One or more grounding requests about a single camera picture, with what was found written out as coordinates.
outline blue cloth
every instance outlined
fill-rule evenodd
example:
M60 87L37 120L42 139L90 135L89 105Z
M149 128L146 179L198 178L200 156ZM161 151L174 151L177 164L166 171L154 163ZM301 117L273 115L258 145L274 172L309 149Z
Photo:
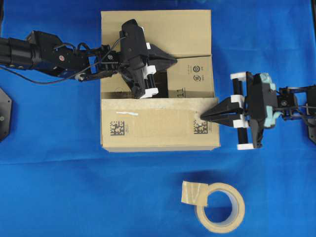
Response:
M212 9L220 99L232 94L234 72L268 72L277 87L315 83L310 0L7 0L2 36L40 30L98 47L101 10L142 9ZM0 143L0 236L215 236L180 202L183 180L241 192L244 221L228 237L316 235L316 146L301 121L278 119L255 151L237 151L236 130L221 126L212 152L110 154L100 147L99 81L38 86L0 75L14 101ZM227 215L227 202L209 201Z

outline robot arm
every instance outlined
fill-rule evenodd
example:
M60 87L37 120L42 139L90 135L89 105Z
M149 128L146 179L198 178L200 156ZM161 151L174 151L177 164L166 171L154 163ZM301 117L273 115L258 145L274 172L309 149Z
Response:
M276 91L276 85L267 73L250 72L231 74L234 95L201 115L202 120L237 128L238 150L262 147L264 129L273 128L276 119L302 119L309 128L309 137L316 143L316 85L286 87ZM242 82L247 83L244 97ZM300 106L295 93L306 93L307 104ZM248 142L250 128L252 143Z
M132 19L122 25L120 39L112 46L90 49L62 42L57 36L33 31L26 40L0 38L0 64L10 69L37 70L53 77L88 81L120 73L135 98L158 93L153 74L164 71L177 60L153 44L146 43L143 28ZM120 41L121 52L114 51ZM89 57L95 57L90 64Z

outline metal bracket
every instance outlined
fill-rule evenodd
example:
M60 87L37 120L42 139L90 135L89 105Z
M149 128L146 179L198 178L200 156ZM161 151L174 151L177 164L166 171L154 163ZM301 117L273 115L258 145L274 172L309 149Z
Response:
M10 133L11 98L0 88L0 142Z

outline qr code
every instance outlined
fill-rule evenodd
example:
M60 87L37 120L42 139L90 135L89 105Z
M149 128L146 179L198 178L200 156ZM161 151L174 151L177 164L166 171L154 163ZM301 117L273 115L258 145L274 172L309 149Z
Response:
M124 136L125 135L125 122L124 121L110 122L110 135L111 136Z
M204 121L202 123L197 123L197 121L194 120L194 134L207 134L207 133L208 133L207 122Z

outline light blue part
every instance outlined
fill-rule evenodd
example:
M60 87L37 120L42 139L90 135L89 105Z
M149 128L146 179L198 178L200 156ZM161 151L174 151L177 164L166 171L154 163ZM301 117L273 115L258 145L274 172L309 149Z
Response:
M276 90L276 85L274 83L272 83L272 78L271 78L271 76L268 73L261 73L260 74L260 78L261 78L261 81L263 83L270 84L270 89L271 90Z
M267 117L265 119L264 127L271 127L276 124L276 119L282 114L281 112L273 113L272 106L267 106Z

